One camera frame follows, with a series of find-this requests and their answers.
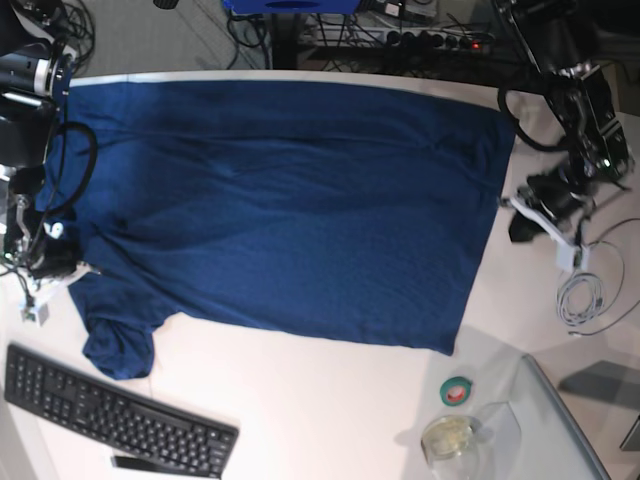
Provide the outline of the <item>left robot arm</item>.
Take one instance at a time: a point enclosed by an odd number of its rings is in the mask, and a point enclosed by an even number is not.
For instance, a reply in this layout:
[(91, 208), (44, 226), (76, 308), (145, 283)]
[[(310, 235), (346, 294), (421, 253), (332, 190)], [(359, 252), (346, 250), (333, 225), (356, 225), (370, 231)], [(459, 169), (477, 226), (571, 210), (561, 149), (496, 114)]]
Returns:
[[(541, 219), (515, 213), (509, 237), (514, 243), (529, 243), (544, 233), (543, 221), (563, 227), (578, 210), (588, 210), (601, 186), (628, 189), (624, 179), (634, 161), (596, 57), (603, 35), (639, 34), (632, 21), (639, 5), (634, 1), (496, 1), (493, 6), (502, 27), (529, 61), (518, 79), (499, 88), (499, 109), (524, 144), (538, 152), (566, 156), (550, 171), (529, 176), (517, 190), (525, 206)], [(533, 87), (563, 129), (554, 144), (530, 137), (508, 107), (508, 93)]]

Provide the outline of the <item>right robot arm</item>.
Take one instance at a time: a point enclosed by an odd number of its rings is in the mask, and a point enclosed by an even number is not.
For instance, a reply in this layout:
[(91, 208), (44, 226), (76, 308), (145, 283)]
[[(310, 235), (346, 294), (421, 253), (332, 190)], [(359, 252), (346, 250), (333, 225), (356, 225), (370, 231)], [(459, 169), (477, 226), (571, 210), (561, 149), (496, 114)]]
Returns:
[[(1, 4), (1, 173), (7, 182), (2, 259), (10, 272), (34, 280), (73, 274), (78, 254), (52, 238), (48, 220), (68, 210), (86, 191), (97, 163), (97, 139), (86, 125), (67, 118), (67, 96), (79, 61), (78, 39), (61, 1)], [(86, 137), (89, 158), (79, 185), (61, 204), (38, 207), (45, 163), (56, 138)]]

